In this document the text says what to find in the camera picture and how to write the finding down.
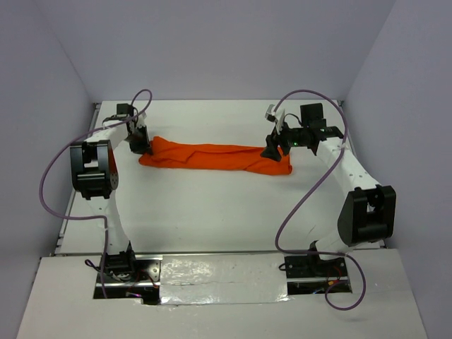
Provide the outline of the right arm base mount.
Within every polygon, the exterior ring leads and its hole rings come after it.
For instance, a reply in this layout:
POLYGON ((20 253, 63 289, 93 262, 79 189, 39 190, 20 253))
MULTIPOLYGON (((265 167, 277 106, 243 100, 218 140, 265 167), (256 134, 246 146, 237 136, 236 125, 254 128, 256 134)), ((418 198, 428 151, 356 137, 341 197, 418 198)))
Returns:
POLYGON ((282 251, 284 259, 278 266, 287 281, 287 293, 295 295, 351 292, 347 266, 342 256, 323 260, 316 248, 282 251))

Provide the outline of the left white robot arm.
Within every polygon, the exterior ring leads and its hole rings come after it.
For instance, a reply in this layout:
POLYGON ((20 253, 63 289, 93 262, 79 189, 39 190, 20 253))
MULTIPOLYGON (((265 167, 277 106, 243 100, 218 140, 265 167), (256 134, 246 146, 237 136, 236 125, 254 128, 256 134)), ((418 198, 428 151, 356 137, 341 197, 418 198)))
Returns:
POLYGON ((138 263, 131 242, 121 225, 115 191, 119 172, 114 149, 127 142, 132 153, 151 155, 152 148, 145 125, 145 114, 130 104, 117 105, 116 114, 102 122, 103 130, 70 145, 71 179, 74 189, 88 202, 95 215, 107 218, 107 244, 102 255, 102 272, 122 281, 133 280, 138 263))

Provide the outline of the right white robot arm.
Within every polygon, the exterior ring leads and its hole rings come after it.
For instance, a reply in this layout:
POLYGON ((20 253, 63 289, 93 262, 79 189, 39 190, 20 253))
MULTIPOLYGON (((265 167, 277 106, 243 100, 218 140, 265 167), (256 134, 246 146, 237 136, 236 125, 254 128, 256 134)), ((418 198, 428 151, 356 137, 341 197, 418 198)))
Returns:
POLYGON ((274 128, 266 136, 261 157, 280 162, 292 148, 308 148, 340 185, 345 201, 337 225, 309 248, 313 255, 307 259, 307 268, 312 275, 322 276, 341 254, 392 236, 396 192, 392 186, 381 185, 363 168, 347 147, 345 134, 337 126, 327 125, 322 104, 302 105, 300 115, 299 126, 291 128, 283 109, 268 107, 266 119, 274 128))

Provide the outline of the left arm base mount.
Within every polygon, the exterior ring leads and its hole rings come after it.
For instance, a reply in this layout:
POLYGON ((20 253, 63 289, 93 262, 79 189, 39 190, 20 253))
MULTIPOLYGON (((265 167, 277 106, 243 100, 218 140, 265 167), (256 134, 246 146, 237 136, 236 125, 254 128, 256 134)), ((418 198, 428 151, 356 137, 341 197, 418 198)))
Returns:
POLYGON ((139 255, 137 269, 132 274, 104 274, 104 284, 101 281, 100 268, 97 272, 94 299, 139 299, 144 304, 158 305, 160 303, 160 275, 162 258, 139 255))

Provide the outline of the orange t-shirt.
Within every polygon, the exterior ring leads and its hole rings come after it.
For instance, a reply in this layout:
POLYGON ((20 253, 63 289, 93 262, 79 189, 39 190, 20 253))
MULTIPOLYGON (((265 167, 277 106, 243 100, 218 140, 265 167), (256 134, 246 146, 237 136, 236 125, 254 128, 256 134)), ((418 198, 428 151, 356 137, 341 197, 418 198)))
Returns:
POLYGON ((151 154, 138 159, 142 166, 188 169, 243 171, 270 176, 292 174, 290 156, 276 162, 261 157, 262 147, 247 145, 185 144, 156 136, 150 142, 151 154))

